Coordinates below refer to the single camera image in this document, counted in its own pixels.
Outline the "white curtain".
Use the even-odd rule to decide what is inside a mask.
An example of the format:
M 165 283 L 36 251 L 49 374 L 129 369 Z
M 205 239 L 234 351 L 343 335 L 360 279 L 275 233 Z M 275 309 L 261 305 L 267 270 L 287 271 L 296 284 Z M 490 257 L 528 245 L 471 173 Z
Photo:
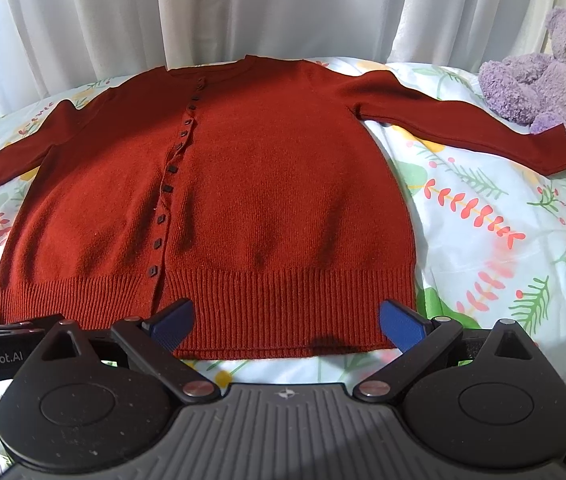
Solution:
M 566 0 L 0 0 L 0 117 L 155 66 L 352 56 L 477 70 L 540 50 Z

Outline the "red knit cardigan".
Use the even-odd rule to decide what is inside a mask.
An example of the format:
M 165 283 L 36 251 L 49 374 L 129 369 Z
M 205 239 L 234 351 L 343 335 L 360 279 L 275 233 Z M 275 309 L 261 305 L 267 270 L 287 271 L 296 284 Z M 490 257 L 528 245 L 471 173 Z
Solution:
M 379 305 L 414 306 L 417 250 L 369 120 L 566 170 L 563 127 L 520 134 L 388 70 L 155 68 L 84 107 L 59 102 L 0 151 L 0 185 L 35 173 L 0 262 L 0 323 L 59 313 L 93 330 L 187 298 L 186 359 L 385 348 Z

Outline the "purple teddy bear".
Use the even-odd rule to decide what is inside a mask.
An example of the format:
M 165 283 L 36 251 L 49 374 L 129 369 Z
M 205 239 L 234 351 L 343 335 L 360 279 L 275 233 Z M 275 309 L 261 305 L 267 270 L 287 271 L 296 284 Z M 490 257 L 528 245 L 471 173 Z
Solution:
M 509 56 L 480 66 L 478 82 L 484 102 L 509 122 L 540 133 L 566 129 L 566 9 L 548 14 L 546 29 L 552 52 Z

